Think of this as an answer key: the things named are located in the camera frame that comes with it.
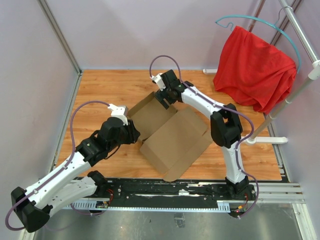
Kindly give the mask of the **brown cardboard box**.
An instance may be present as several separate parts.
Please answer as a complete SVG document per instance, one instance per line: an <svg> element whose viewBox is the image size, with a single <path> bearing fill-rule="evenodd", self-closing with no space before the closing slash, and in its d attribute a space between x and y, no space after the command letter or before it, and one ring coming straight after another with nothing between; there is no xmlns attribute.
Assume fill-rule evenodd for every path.
<svg viewBox="0 0 320 240"><path fill-rule="evenodd" d="M208 125L192 108L164 108L154 93L133 106L127 117L140 133L140 152L166 182L179 179L213 142Z"/></svg>

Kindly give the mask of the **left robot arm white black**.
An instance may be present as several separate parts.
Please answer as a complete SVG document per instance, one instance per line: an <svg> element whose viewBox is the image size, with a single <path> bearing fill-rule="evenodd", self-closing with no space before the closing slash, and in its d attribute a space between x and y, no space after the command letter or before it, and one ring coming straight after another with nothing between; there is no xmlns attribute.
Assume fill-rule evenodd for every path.
<svg viewBox="0 0 320 240"><path fill-rule="evenodd" d="M10 210L21 221L22 228L33 233L64 206L91 195L103 197L107 185L98 171L90 172L75 186L70 181L99 161L110 158L121 145L136 143L140 135L133 120L123 123L120 118L109 117L99 130L81 141L64 163L29 187L16 187L10 193Z"/></svg>

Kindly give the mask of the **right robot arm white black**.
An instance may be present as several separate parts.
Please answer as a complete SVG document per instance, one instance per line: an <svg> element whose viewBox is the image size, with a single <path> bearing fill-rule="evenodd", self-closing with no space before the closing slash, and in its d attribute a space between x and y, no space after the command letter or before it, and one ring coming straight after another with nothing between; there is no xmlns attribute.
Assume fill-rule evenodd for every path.
<svg viewBox="0 0 320 240"><path fill-rule="evenodd" d="M187 104L210 121L210 135L213 142L222 149L226 166L226 193L232 200L240 199L249 186L249 178L244 173L238 144L242 139L242 124L233 104L224 105L199 91L192 83L181 82L173 70L150 75L158 90L154 96L165 108L175 102Z"/></svg>

